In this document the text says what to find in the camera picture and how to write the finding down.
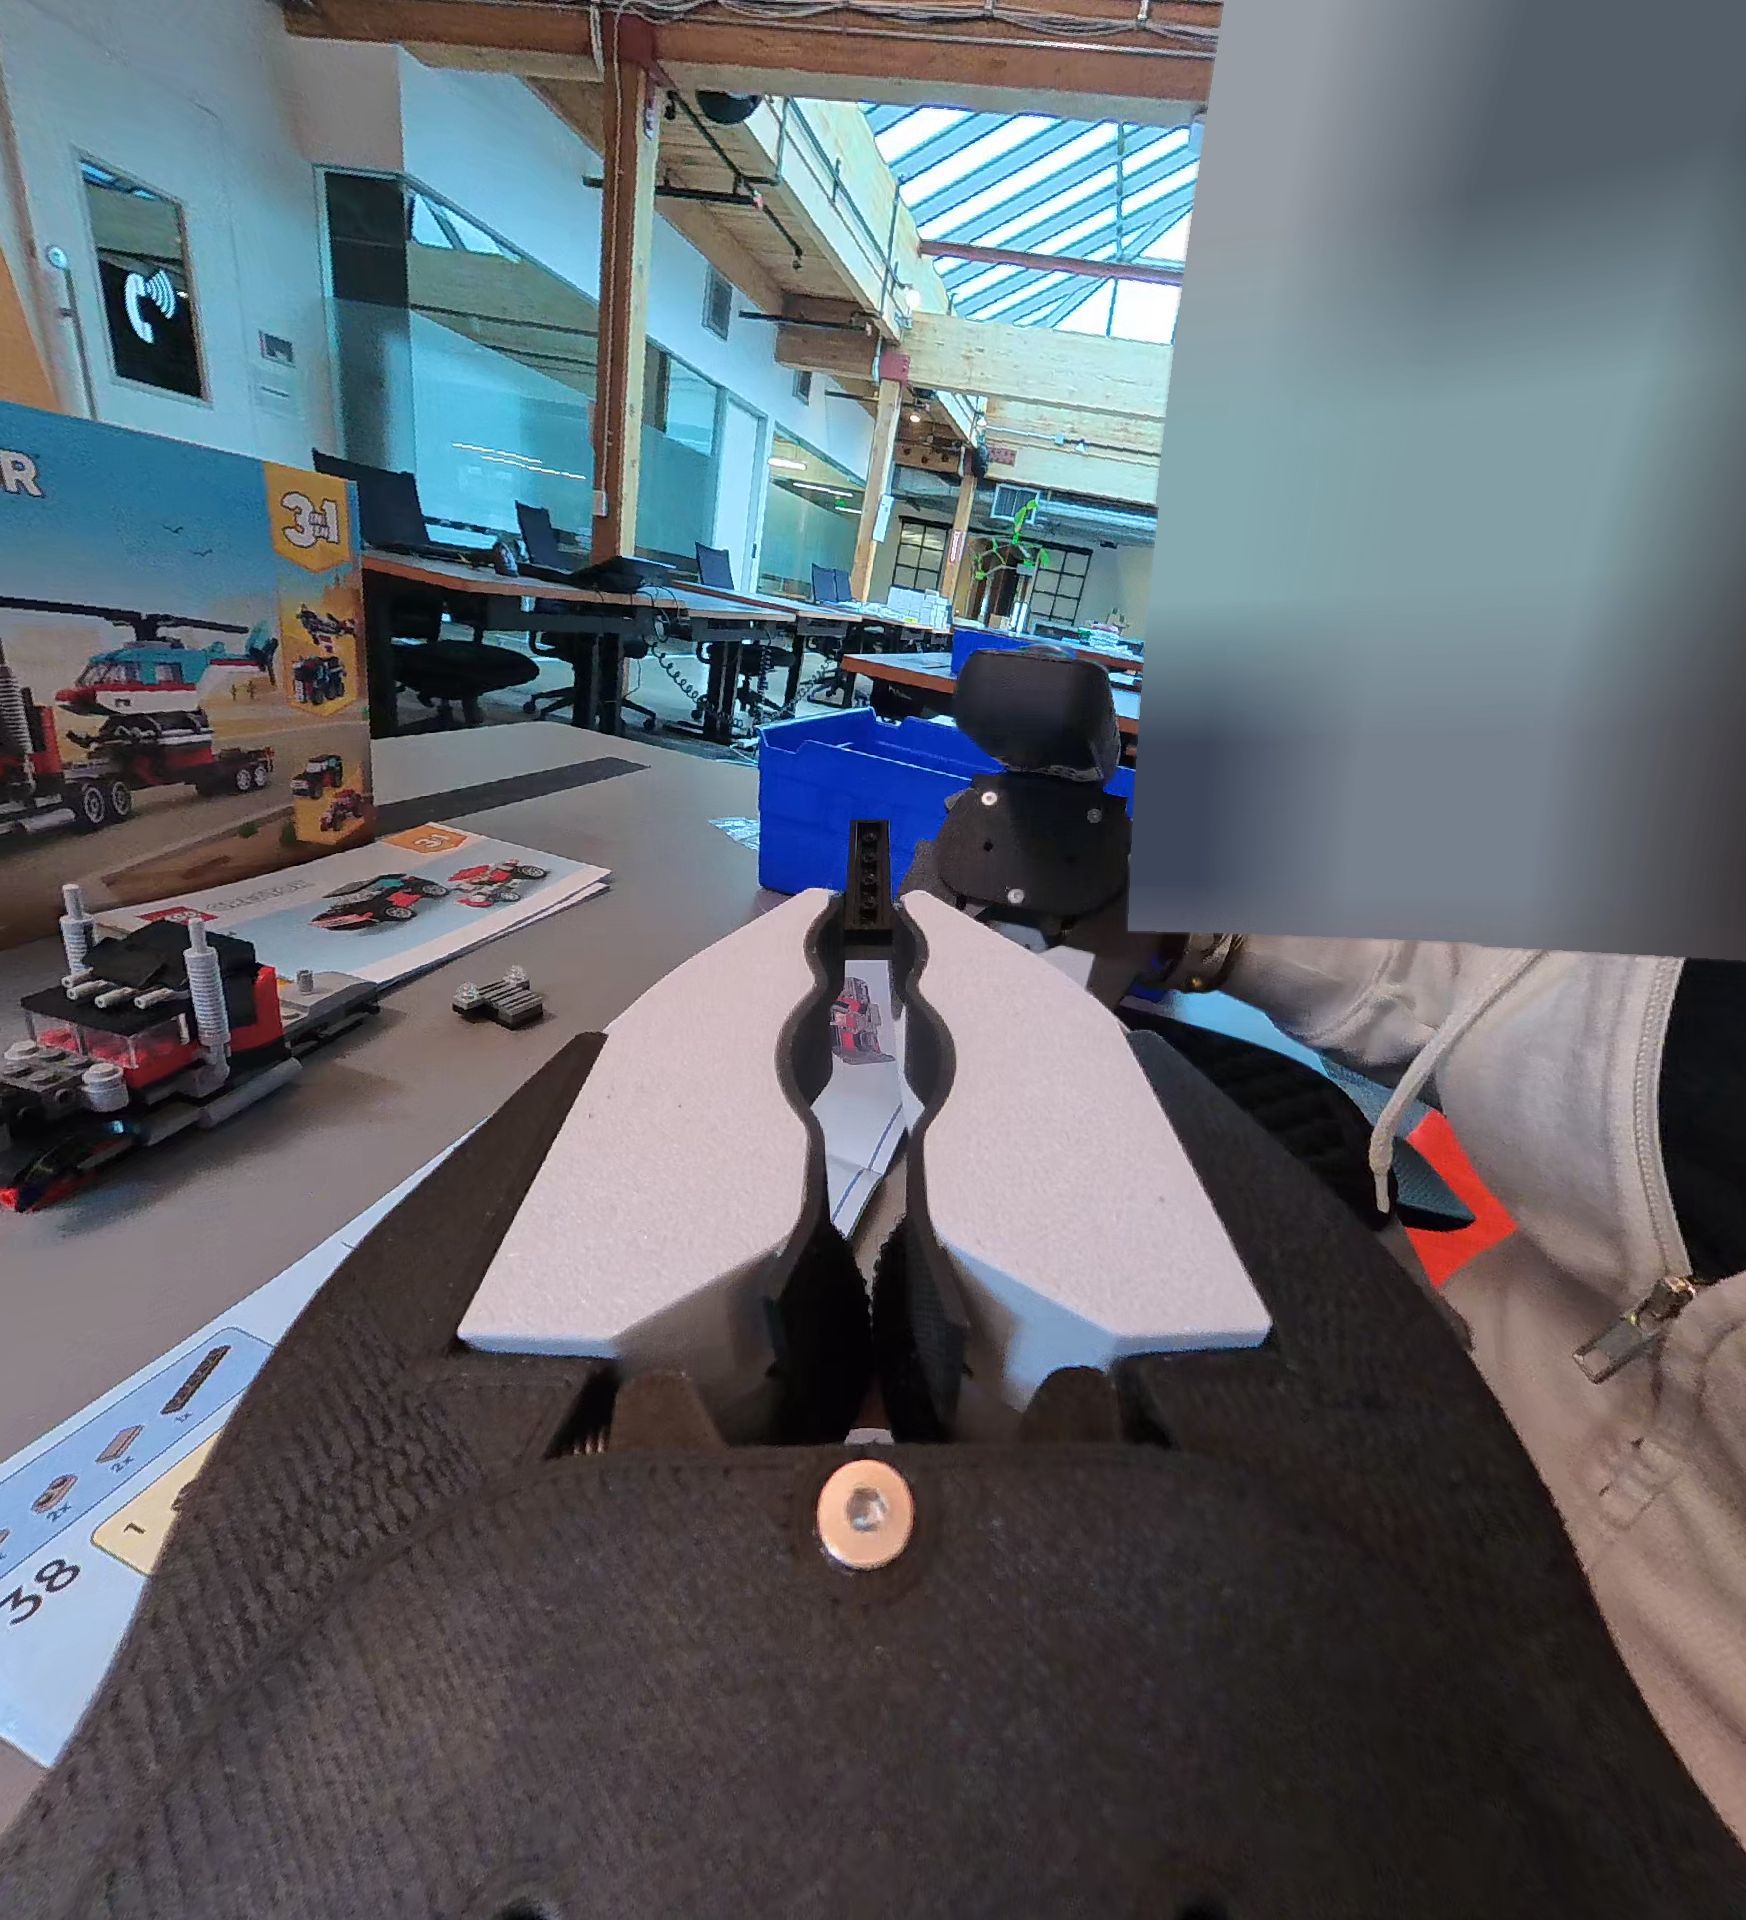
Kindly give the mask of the black phone sign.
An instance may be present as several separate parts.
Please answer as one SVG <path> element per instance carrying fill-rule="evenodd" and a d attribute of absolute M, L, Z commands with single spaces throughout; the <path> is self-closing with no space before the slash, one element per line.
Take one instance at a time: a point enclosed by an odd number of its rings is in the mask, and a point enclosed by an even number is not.
<path fill-rule="evenodd" d="M 101 250 L 99 274 L 114 376 L 205 401 L 208 376 L 184 259 Z"/>

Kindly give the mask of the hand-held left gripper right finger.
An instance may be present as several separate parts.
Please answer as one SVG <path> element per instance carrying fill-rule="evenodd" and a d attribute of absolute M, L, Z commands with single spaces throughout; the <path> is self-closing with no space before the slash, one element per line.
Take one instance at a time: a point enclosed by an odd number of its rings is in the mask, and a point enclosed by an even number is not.
<path fill-rule="evenodd" d="M 1120 1019 L 929 893 L 896 926 L 904 1219 L 871 1286 L 892 1418 L 1018 1418 L 1058 1369 L 1258 1351 L 1270 1308 Z"/>

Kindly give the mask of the long black lego plate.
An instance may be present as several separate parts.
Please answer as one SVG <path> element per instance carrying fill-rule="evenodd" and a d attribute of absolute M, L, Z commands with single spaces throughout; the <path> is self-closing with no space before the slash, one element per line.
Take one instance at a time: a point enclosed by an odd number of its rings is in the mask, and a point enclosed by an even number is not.
<path fill-rule="evenodd" d="M 856 818 L 850 824 L 847 885 L 838 889 L 838 922 L 847 953 L 859 957 L 888 957 L 896 947 L 892 906 L 892 829 L 884 818 Z"/>

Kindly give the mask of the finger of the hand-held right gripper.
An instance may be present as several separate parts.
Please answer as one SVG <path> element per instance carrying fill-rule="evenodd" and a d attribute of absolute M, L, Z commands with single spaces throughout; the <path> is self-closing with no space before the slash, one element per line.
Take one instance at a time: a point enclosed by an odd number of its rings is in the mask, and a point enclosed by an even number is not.
<path fill-rule="evenodd" d="M 1092 980 L 1092 969 L 1094 969 L 1094 956 L 1082 944 L 1072 941 L 1059 941 L 1050 931 L 1042 931 L 1041 926 L 1032 922 L 1008 922 L 1008 919 L 992 919 L 992 928 L 1027 947 L 1032 956 L 1042 957 L 1046 966 L 1054 966 L 1058 971 L 1062 971 L 1069 980 L 1077 980 L 1080 987 L 1090 987 Z"/>

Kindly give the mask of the person's right forearm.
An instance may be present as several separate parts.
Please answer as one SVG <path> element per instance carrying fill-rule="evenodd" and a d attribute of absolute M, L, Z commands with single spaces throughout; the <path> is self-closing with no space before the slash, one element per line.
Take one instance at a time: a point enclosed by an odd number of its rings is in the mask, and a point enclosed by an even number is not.
<path fill-rule="evenodd" d="M 1392 1089 L 1456 1002 L 1450 941 L 1245 934 L 1225 990 L 1289 1040 Z"/>

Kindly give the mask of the black office chair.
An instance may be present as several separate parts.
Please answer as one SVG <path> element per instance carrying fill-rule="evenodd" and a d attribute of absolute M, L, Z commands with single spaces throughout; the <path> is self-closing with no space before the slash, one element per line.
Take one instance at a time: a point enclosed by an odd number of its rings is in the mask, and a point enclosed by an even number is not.
<path fill-rule="evenodd" d="M 464 593 L 431 579 L 413 579 L 371 565 L 373 552 L 410 562 L 466 562 L 490 568 L 490 560 L 441 543 L 427 534 L 419 479 L 360 466 L 314 450 L 314 469 L 358 485 L 358 524 L 363 543 L 363 646 L 371 725 L 375 738 L 399 733 L 399 690 L 419 693 L 435 725 L 480 725 L 480 698 L 496 690 L 526 687 L 539 662 L 486 636 L 490 617 L 506 613 L 490 593 Z"/>

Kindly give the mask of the blue plastic bin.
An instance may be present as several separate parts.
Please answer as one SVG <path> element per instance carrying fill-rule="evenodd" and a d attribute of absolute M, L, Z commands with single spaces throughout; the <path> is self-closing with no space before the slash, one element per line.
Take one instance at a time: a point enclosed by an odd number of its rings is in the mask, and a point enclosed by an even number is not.
<path fill-rule="evenodd" d="M 888 723 L 871 708 L 779 725 L 763 744 L 763 885 L 842 889 L 850 824 L 892 829 L 897 893 L 922 842 L 933 842 L 957 792 L 992 762 L 953 725 Z M 1132 771 L 1111 784 L 1132 799 Z"/>

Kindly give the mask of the yellow lego set box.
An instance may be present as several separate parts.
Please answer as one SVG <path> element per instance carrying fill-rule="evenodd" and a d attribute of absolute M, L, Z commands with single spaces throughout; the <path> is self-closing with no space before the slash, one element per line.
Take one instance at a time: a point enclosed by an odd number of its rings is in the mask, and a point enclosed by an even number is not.
<path fill-rule="evenodd" d="M 350 479 L 0 401 L 0 947 L 373 837 Z"/>

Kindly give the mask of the closed lego instruction booklet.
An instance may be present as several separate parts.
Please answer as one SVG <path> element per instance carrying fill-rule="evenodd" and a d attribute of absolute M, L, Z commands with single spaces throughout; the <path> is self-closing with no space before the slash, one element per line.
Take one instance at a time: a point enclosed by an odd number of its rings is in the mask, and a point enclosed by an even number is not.
<path fill-rule="evenodd" d="M 607 885 L 599 863 L 424 822 L 263 877 L 93 910 L 93 922 L 101 934 L 205 922 L 251 941 L 283 980 L 338 971 L 394 987 Z"/>

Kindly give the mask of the long brown office desk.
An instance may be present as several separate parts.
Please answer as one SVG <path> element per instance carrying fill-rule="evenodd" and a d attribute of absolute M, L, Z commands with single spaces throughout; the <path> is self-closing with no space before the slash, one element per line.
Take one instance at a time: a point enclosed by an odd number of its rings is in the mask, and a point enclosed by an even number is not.
<path fill-rule="evenodd" d="M 1098 654 L 1080 654 L 1108 673 L 1111 698 L 1117 713 L 1117 733 L 1136 742 L 1141 725 L 1141 677 L 1120 673 L 1120 659 L 1111 667 Z M 847 654 L 838 673 L 850 682 L 868 682 L 868 707 L 878 718 L 949 718 L 957 701 L 957 658 L 947 654 Z"/>

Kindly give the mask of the blue labelled storage bin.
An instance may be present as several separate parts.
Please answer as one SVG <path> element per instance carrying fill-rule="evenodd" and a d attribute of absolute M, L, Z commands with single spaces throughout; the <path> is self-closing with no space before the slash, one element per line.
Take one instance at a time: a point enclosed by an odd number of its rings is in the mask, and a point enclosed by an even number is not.
<path fill-rule="evenodd" d="M 1111 636 L 1080 636 L 1080 635 L 1015 635 L 1015 630 L 988 630 L 968 622 L 957 622 L 953 630 L 953 673 L 958 673 L 967 667 L 968 658 L 983 654 L 983 652 L 997 652 L 997 654 L 1067 654 L 1067 658 L 1080 658 L 1080 659 L 1092 659 L 1102 671 L 1108 671 L 1111 677 L 1141 677 L 1145 671 L 1145 654 L 1134 652 L 1123 641 L 1111 641 Z"/>

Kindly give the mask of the lego instruction booklet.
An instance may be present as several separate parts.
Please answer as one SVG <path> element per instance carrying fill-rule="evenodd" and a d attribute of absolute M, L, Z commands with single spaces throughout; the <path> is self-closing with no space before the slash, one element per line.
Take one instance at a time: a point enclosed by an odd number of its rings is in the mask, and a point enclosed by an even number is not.
<path fill-rule="evenodd" d="M 829 1137 L 829 1219 L 850 1230 L 900 1140 L 900 1079 L 897 1064 L 838 1071 L 859 1071 L 864 1080 L 861 1090 L 823 1095 L 818 1104 Z M 184 1488 L 205 1470 L 253 1380 L 320 1286 L 419 1194 L 424 1178 L 451 1163 L 454 1148 L 504 1146 L 504 1113 L 506 1107 L 0 1467 L 0 1739 L 8 1745 L 37 1763 L 53 1763 L 64 1751 L 116 1657 Z M 585 1369 L 597 1360 L 579 1357 L 579 1398 L 558 1410 L 550 1385 L 535 1382 L 526 1382 L 522 1404 L 504 1404 L 504 1390 L 522 1398 L 522 1380 L 514 1380 L 522 1369 L 514 1365 L 511 1377 L 496 1369 L 520 1357 L 454 1354 L 441 1380 L 446 1402 L 459 1410 L 470 1395 L 486 1395 L 486 1410 L 526 1404 L 526 1414 L 544 1414 L 540 1432 L 554 1455 L 597 1451 L 597 1433 L 609 1421 L 609 1390 L 588 1398 Z"/>
<path fill-rule="evenodd" d="M 251 941 L 283 980 L 338 971 L 394 987 L 607 885 L 599 863 L 424 822 L 263 877 L 93 910 L 93 922 L 101 934 L 205 922 Z"/>

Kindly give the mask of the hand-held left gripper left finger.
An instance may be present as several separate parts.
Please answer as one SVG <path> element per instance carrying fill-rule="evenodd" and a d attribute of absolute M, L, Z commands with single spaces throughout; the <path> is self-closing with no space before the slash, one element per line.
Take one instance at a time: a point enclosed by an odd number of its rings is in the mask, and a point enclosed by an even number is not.
<path fill-rule="evenodd" d="M 847 1247 L 875 1191 L 875 960 L 803 889 L 618 1013 L 459 1340 L 687 1371 L 715 1418 L 856 1418 Z"/>

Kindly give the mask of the green potted plant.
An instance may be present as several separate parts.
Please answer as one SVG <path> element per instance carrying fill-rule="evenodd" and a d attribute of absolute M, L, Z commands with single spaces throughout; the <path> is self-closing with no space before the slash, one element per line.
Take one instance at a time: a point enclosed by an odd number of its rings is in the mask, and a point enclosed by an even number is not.
<path fill-rule="evenodd" d="M 1015 630 L 1025 617 L 1025 602 L 1046 560 L 1036 538 L 1036 491 L 1015 495 L 1015 515 L 1006 530 L 984 538 L 971 549 L 971 613 L 968 617 L 984 630 Z"/>

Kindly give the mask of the black quilted pad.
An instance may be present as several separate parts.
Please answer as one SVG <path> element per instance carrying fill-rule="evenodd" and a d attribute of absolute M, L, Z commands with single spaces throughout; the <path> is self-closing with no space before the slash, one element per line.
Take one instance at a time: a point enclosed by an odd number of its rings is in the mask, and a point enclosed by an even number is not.
<path fill-rule="evenodd" d="M 1228 1102 L 1281 1140 L 1298 1166 L 1316 1172 L 1350 1214 L 1382 1230 L 1387 1214 L 1374 1205 L 1366 1166 L 1372 1121 L 1342 1084 L 1265 1041 L 1187 1026 L 1161 1013 L 1120 1013 L 1132 1034 L 1161 1035 L 1191 1061 Z"/>

